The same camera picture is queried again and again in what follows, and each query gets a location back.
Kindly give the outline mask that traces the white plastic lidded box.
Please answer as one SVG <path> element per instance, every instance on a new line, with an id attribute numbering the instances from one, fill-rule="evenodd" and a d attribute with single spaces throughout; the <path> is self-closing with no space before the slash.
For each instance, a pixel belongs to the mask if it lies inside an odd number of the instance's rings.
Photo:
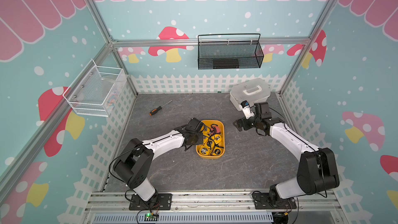
<path id="1" fill-rule="evenodd" d="M 250 106 L 266 102 L 271 95 L 269 85 L 262 78 L 255 78 L 232 87 L 230 101 L 238 111 L 242 111 L 241 102 L 247 101 Z"/>

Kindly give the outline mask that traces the yellow storage tray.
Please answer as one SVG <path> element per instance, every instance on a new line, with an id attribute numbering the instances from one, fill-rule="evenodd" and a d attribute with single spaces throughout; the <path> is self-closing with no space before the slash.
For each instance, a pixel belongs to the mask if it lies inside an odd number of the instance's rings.
<path id="1" fill-rule="evenodd" d="M 203 130 L 204 140 L 203 140 L 203 144 L 202 145 L 198 145 L 196 147 L 196 152 L 203 159 L 219 159 L 219 158 L 221 158 L 224 155 L 225 150 L 226 150 L 225 149 L 226 140 L 225 140 L 224 125 L 223 125 L 223 123 L 221 121 L 218 121 L 218 120 L 202 120 L 202 122 L 204 123 L 204 130 Z M 220 127 L 220 129 L 221 129 L 221 134 L 220 135 L 222 137 L 223 142 L 222 142 L 222 145 L 220 145 L 220 146 L 216 146 L 215 143 L 212 140 L 212 136 L 213 135 L 211 135 L 211 133 L 210 133 L 210 126 L 212 124 L 218 125 Z M 211 150 L 211 153 L 209 154 L 209 156 L 201 156 L 200 155 L 200 149 L 202 147 L 206 147 L 206 148 Z M 213 156 L 212 155 L 212 153 L 213 153 L 215 148 L 222 148 L 223 149 L 223 152 L 222 152 L 222 154 L 220 156 Z"/>

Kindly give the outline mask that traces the black mesh wall basket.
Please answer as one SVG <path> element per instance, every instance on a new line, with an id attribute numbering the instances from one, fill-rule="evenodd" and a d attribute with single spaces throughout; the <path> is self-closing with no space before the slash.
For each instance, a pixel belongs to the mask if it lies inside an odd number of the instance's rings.
<path id="1" fill-rule="evenodd" d="M 264 53 L 260 34 L 202 34 L 198 36 L 198 69 L 260 68 Z"/>

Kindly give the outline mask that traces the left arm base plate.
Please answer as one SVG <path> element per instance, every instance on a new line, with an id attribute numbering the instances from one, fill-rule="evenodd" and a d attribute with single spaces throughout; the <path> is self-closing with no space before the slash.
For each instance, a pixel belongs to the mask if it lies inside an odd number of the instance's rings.
<path id="1" fill-rule="evenodd" d="M 172 196 L 172 194 L 160 194 L 158 192 L 155 192 L 155 194 L 148 201 L 143 201 L 139 195 L 132 195 L 129 199 L 129 210 L 168 211 L 171 209 Z"/>

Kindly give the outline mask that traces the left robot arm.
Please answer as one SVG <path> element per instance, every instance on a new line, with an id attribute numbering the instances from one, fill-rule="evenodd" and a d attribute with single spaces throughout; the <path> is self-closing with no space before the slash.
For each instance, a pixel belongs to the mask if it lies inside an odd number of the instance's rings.
<path id="1" fill-rule="evenodd" d="M 111 176 L 125 183 L 141 200 L 154 203 L 157 191 L 147 178 L 157 157 L 178 148 L 186 150 L 203 143 L 206 125 L 196 118 L 154 139 L 131 139 L 124 150 L 109 164 Z"/>

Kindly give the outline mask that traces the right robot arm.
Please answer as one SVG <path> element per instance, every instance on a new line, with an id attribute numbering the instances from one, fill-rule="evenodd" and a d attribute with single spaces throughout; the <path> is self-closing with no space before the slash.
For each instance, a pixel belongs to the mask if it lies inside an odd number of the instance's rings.
<path id="1" fill-rule="evenodd" d="M 264 135 L 280 142 L 299 161 L 296 177 L 270 187 L 268 201 L 271 205 L 294 197 L 327 192 L 340 185 L 334 152 L 304 140 L 280 118 L 244 117 L 234 121 L 233 125 L 238 131 L 252 128 L 263 131 Z"/>

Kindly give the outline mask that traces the pink tape measure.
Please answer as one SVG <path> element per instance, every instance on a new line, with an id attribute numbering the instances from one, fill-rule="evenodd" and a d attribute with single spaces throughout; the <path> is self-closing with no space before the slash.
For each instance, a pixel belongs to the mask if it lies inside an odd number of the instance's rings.
<path id="1" fill-rule="evenodd" d="M 221 129 L 218 125 L 212 124 L 210 126 L 210 133 L 211 135 L 221 134 Z"/>

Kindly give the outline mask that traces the green circuit board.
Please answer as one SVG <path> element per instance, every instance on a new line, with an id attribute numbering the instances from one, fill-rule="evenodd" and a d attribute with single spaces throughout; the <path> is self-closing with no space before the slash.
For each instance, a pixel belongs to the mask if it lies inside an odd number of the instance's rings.
<path id="1" fill-rule="evenodd" d="M 147 213 L 145 214 L 145 222 L 157 222 L 159 220 L 159 214 Z"/>

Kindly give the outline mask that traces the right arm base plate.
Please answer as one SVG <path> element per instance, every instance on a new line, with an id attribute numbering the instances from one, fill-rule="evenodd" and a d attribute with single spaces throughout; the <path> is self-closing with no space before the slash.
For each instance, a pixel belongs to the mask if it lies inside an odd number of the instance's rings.
<path id="1" fill-rule="evenodd" d="M 254 201 L 255 209 L 281 209 L 287 212 L 297 209 L 294 198 L 281 199 L 277 193 L 253 191 L 251 197 Z"/>

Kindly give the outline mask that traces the orange black screwdriver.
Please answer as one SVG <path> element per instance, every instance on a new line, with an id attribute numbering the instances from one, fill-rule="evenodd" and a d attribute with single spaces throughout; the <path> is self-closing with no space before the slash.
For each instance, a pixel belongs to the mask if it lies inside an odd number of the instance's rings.
<path id="1" fill-rule="evenodd" d="M 170 101 L 168 101 L 167 103 L 165 103 L 164 105 L 158 106 L 157 108 L 153 109 L 153 110 L 149 113 L 149 115 L 150 115 L 150 116 L 155 115 L 155 114 L 158 113 L 164 106 L 170 104 L 172 101 L 173 101 L 173 100 L 170 100 Z"/>

